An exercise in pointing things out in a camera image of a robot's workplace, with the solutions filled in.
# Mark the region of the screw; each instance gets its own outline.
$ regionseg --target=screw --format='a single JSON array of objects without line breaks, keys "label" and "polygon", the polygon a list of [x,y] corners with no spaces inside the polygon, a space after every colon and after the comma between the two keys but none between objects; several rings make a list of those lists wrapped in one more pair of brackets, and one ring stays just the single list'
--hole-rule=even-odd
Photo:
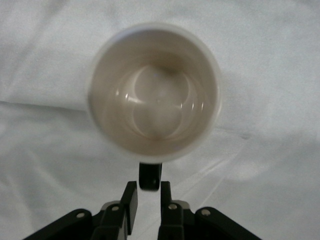
[{"label": "screw", "polygon": [[80,218],[83,218],[85,216],[85,213],[84,212],[80,212],[76,215],[76,218],[77,219],[80,219]]},{"label": "screw", "polygon": [[207,217],[210,216],[211,212],[208,209],[202,209],[201,214]]},{"label": "screw", "polygon": [[177,209],[177,205],[171,203],[171,204],[168,206],[168,208],[169,208],[170,210],[175,210],[175,209]]},{"label": "screw", "polygon": [[118,206],[114,206],[114,207],[111,208],[111,210],[112,210],[112,211],[118,211],[118,210],[119,210],[119,207],[118,207]]}]

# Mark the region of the black handle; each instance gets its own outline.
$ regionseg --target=black handle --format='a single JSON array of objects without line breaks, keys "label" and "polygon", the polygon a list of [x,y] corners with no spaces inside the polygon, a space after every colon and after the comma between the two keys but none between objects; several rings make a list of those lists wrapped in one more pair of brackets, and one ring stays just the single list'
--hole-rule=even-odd
[{"label": "black handle", "polygon": [[161,164],[139,164],[139,186],[145,191],[158,191],[161,182]]}]

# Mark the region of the white cloth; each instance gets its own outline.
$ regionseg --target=white cloth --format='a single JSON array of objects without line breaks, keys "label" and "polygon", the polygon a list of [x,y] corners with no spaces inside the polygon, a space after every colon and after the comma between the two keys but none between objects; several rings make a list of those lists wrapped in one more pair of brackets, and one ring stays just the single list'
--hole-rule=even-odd
[{"label": "white cloth", "polygon": [[[96,214],[138,179],[88,121],[85,80],[115,33],[143,22],[197,35],[223,74],[215,130],[162,179],[264,240],[320,239],[320,1],[20,0],[0,3],[0,239],[77,208]],[[130,240],[156,240],[160,193],[139,190]]]}]

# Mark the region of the mug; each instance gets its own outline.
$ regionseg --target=mug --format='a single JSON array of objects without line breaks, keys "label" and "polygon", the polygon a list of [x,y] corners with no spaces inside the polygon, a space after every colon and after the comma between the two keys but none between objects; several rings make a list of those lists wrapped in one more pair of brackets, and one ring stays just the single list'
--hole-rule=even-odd
[{"label": "mug", "polygon": [[161,163],[190,153],[210,134],[221,110],[220,79],[196,36],[172,24],[139,24],[97,53],[88,112],[112,151],[161,174]]}]

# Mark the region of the metal screw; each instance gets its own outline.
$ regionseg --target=metal screw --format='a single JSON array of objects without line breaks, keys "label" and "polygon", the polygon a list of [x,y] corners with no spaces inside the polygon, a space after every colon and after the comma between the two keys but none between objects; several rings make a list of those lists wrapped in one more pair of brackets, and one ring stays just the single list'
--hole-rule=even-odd
[{"label": "metal screw", "polygon": [[80,219],[80,218],[83,218],[85,216],[85,213],[84,212],[80,212],[76,215],[76,218],[77,219]]},{"label": "metal screw", "polygon": [[177,209],[177,205],[171,203],[171,204],[168,206],[168,208],[169,208],[170,210],[175,210],[175,209]]},{"label": "metal screw", "polygon": [[119,207],[118,207],[118,206],[114,206],[114,207],[111,208],[111,210],[112,210],[112,211],[118,211],[118,210],[119,210]]},{"label": "metal screw", "polygon": [[202,209],[201,214],[203,216],[210,216],[211,212],[208,209]]}]

